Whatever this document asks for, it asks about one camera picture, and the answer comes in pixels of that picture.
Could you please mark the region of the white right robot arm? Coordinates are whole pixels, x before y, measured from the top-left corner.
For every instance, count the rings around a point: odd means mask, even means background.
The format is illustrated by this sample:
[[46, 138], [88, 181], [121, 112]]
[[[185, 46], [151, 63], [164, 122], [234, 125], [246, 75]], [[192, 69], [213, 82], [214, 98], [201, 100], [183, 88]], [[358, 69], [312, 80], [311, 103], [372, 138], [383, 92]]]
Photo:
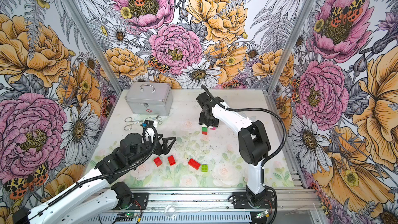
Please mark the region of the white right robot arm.
[[200, 125], [217, 127], [219, 122], [223, 122], [237, 135], [239, 154], [248, 164], [246, 196], [251, 206], [260, 206], [268, 192], [264, 182], [264, 164], [271, 150], [264, 124], [244, 117], [240, 114], [243, 109], [229, 108], [219, 97], [213, 99], [207, 93], [201, 93], [196, 101], [202, 109]]

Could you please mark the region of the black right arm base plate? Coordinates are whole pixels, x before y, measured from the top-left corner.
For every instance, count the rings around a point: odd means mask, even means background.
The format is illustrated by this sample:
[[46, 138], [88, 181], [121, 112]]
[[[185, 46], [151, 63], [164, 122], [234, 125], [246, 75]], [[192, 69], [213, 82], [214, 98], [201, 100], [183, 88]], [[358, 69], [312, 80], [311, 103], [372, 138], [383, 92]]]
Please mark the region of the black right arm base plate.
[[277, 198], [270, 190], [264, 190], [259, 194], [252, 192], [232, 192], [232, 203], [234, 209], [266, 208], [275, 209]]

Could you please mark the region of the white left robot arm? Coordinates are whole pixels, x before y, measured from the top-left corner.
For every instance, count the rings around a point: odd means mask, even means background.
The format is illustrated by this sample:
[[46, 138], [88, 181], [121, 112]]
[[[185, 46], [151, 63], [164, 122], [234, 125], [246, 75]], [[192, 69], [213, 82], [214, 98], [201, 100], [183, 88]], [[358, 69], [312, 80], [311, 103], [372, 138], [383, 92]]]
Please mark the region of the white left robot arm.
[[118, 148], [105, 156], [86, 176], [51, 200], [31, 210], [21, 208], [13, 215], [14, 224], [54, 224], [83, 200], [111, 185], [124, 174], [136, 170], [153, 154], [166, 155], [177, 140], [159, 134], [152, 121], [146, 120], [143, 132], [130, 133]]

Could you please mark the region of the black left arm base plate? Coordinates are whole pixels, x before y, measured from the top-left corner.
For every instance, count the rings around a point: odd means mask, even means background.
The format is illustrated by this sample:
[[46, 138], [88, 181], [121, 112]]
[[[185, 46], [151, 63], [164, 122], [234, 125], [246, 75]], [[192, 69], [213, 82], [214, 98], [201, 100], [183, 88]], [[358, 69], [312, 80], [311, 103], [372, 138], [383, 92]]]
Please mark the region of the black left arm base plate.
[[138, 192], [122, 196], [118, 202], [117, 208], [122, 210], [146, 210], [149, 193]]

